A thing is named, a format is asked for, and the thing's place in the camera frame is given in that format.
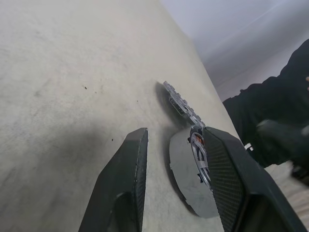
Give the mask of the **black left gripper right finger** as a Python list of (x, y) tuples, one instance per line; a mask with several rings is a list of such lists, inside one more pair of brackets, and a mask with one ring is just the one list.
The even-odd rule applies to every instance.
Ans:
[(228, 132), (203, 129), (211, 188), (226, 232), (305, 232), (273, 178)]

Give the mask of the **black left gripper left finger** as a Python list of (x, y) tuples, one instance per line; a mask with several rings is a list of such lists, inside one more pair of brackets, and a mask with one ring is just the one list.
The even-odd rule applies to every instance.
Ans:
[(147, 148), (147, 128), (126, 136), (97, 178), (79, 231), (142, 231)]

